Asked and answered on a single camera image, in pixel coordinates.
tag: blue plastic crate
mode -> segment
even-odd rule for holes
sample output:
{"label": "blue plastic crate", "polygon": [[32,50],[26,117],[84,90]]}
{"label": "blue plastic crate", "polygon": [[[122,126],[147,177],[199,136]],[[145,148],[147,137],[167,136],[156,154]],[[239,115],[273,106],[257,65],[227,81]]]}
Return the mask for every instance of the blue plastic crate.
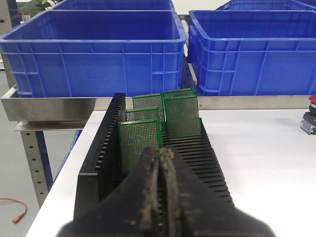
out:
{"label": "blue plastic crate", "polygon": [[231,0],[217,10],[287,10],[287,0]]}
{"label": "blue plastic crate", "polygon": [[172,10],[171,0],[63,0],[53,10]]}
{"label": "blue plastic crate", "polygon": [[287,10],[309,10],[316,11],[316,0],[287,0]]}
{"label": "blue plastic crate", "polygon": [[173,11],[65,10],[12,29],[0,47],[22,94],[133,96],[180,88],[185,38]]}
{"label": "blue plastic crate", "polygon": [[190,11],[200,95],[316,94],[313,11]]}

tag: perforated metal post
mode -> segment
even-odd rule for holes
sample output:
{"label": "perforated metal post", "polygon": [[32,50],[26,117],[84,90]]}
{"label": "perforated metal post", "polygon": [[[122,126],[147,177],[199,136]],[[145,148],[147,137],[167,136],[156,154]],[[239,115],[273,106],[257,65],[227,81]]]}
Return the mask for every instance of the perforated metal post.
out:
{"label": "perforated metal post", "polygon": [[53,185],[44,133],[42,131],[21,131],[21,136],[36,197],[39,207],[41,207]]}

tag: perforated pcb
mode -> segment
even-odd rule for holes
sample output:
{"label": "perforated pcb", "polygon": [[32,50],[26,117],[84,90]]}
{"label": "perforated pcb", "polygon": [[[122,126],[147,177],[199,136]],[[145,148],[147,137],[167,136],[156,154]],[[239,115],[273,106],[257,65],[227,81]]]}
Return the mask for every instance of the perforated pcb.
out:
{"label": "perforated pcb", "polygon": [[142,119],[157,119],[160,121],[159,107],[145,107],[138,109],[125,110],[126,121]]}
{"label": "perforated pcb", "polygon": [[134,168],[146,147],[162,147],[161,125],[156,118],[120,122],[118,131],[123,174]]}
{"label": "perforated pcb", "polygon": [[167,90],[163,93],[164,97],[195,95],[196,92],[193,88],[183,88],[178,90]]}
{"label": "perforated pcb", "polygon": [[164,109],[169,138],[201,136],[196,95],[165,97]]}
{"label": "perforated pcb", "polygon": [[149,94],[149,95],[137,95],[133,96],[134,109],[144,107],[159,107],[160,121],[165,121],[163,110],[163,97],[161,93]]}

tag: metal frame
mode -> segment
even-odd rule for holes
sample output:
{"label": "metal frame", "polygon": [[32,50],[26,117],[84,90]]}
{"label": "metal frame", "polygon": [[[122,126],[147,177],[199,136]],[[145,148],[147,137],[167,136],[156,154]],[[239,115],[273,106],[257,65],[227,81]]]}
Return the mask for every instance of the metal frame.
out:
{"label": "metal frame", "polygon": [[[20,15],[15,0],[0,0],[0,35],[20,24]],[[2,54],[2,63],[5,69],[9,87],[16,84],[14,75],[7,57]]]}
{"label": "metal frame", "polygon": [[[308,97],[200,96],[198,104],[200,110],[307,110]],[[107,110],[111,99],[112,97],[18,98],[16,85],[1,98],[9,121],[18,122],[15,130],[20,131],[22,135],[40,207],[52,183],[42,131],[82,129],[93,111]],[[126,97],[126,108],[133,108],[131,97]]]}

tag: black slotted rack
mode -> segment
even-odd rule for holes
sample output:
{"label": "black slotted rack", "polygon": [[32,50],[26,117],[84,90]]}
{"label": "black slotted rack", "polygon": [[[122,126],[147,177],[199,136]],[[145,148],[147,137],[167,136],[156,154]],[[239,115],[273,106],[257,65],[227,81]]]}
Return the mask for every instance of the black slotted rack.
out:
{"label": "black slotted rack", "polygon": [[120,151],[118,122],[125,121],[125,94],[114,95],[81,166],[74,218],[95,207],[117,184]]}
{"label": "black slotted rack", "polygon": [[175,147],[184,162],[202,182],[227,202],[233,202],[202,121],[200,137],[170,139],[165,132],[162,138],[164,146]]}
{"label": "black slotted rack", "polygon": [[[125,121],[124,110],[125,94],[115,94],[78,175],[74,218],[95,207],[126,177],[121,171],[118,133],[118,122]],[[170,139],[167,132],[163,132],[163,145],[174,146],[203,183],[233,204],[201,119],[200,123],[201,136]]]}

